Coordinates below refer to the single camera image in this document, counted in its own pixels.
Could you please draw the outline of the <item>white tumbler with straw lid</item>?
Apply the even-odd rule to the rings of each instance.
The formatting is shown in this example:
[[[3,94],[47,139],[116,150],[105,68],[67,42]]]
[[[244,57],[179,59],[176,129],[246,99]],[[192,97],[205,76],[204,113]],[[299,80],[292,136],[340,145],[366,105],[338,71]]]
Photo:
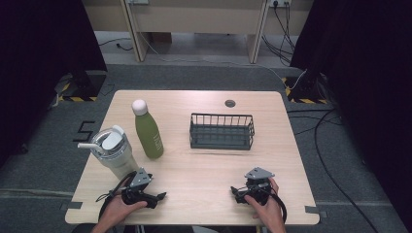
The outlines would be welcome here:
[[[127,136],[118,125],[98,132],[89,143],[78,143],[78,148],[90,150],[119,180],[139,168]]]

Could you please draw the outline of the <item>black stand base striped tape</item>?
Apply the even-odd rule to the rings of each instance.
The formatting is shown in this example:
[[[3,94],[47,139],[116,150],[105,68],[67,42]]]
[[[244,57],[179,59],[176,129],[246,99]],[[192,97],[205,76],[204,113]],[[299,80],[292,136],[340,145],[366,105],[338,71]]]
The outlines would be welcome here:
[[[59,94],[59,100],[93,102],[97,99],[105,80],[106,73],[103,71],[85,71],[79,78],[67,74],[61,79],[63,86]]]
[[[326,104],[327,100],[317,81],[308,81],[305,74],[282,78],[285,93],[290,102],[303,104]]]

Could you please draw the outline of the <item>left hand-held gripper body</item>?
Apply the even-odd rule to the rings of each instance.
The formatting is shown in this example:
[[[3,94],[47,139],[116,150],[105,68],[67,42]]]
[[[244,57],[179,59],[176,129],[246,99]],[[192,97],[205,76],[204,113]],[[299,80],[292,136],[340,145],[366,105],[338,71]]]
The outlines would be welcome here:
[[[129,179],[126,181],[121,191],[122,201],[126,205],[132,205],[137,202],[153,200],[149,194],[144,192],[144,189],[151,182],[151,176],[145,171],[144,168],[140,168],[130,174]]]

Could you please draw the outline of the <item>grey tape piece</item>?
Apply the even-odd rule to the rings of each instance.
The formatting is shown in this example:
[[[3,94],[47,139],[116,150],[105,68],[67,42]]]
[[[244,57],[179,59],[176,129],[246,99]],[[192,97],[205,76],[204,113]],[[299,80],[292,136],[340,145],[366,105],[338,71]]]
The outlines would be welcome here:
[[[317,214],[320,218],[328,218],[327,212],[321,211],[316,206],[305,206],[305,213],[307,214]]]
[[[67,202],[67,203],[62,203],[60,206],[61,211],[67,211],[70,209],[75,209],[78,210],[82,207],[83,202]]]

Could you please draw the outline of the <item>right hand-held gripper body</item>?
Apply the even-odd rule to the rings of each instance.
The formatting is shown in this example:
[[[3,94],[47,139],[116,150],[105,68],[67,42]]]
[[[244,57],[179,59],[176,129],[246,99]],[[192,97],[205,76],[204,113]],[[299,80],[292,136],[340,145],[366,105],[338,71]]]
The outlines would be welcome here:
[[[252,169],[245,175],[246,195],[253,197],[259,204],[265,205],[271,194],[272,185],[270,178],[274,174],[260,167]]]

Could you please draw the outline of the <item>dark curtain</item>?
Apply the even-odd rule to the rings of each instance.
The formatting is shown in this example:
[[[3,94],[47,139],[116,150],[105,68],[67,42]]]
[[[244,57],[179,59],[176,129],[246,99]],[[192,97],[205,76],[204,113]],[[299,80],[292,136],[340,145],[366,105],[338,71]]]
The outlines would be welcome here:
[[[326,75],[361,154],[412,233],[412,0],[313,0],[292,66]]]
[[[26,142],[60,79],[106,64],[82,0],[0,0],[0,167]]]

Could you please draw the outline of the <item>dark wire basket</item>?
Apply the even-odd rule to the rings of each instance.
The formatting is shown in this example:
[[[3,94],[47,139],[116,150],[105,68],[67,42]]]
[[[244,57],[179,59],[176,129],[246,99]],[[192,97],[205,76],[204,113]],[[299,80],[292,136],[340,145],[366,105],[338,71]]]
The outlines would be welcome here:
[[[252,115],[192,113],[190,116],[192,149],[250,150],[254,136]]]

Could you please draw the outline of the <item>beige background desk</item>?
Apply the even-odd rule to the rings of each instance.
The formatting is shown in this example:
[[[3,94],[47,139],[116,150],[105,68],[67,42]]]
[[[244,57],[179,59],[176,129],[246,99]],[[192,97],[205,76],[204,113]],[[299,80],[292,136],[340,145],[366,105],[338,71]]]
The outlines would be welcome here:
[[[261,37],[302,31],[314,0],[271,8],[270,0],[82,0],[95,31],[127,31],[137,61],[151,33],[212,33],[246,37],[249,61],[258,61]]]

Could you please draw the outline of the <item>green bottle with white cap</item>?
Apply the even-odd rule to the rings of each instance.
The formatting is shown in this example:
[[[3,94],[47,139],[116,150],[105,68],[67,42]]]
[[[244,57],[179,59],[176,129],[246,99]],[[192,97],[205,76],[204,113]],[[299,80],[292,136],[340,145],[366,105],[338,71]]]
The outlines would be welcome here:
[[[156,159],[163,155],[164,147],[155,119],[149,113],[147,103],[142,99],[131,105],[135,115],[135,130],[146,156]]]

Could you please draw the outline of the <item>person's right hand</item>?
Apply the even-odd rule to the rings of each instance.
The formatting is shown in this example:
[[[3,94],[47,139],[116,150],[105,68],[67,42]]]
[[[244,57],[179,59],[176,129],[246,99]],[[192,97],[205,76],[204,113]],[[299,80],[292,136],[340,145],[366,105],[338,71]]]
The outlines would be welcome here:
[[[280,205],[272,197],[269,197],[267,203],[261,206],[253,197],[246,195],[245,199],[254,209],[253,218],[258,218],[266,227],[284,226],[283,216]]]

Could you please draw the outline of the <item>person's left hand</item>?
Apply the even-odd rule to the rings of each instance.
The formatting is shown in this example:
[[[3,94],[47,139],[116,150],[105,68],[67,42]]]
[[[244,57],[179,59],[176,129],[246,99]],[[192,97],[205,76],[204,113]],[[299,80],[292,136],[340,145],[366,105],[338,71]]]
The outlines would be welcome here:
[[[145,201],[137,202],[132,205],[126,205],[120,196],[115,196],[113,200],[107,205],[102,217],[98,222],[105,222],[112,225],[118,225],[124,221],[133,212],[147,207]]]

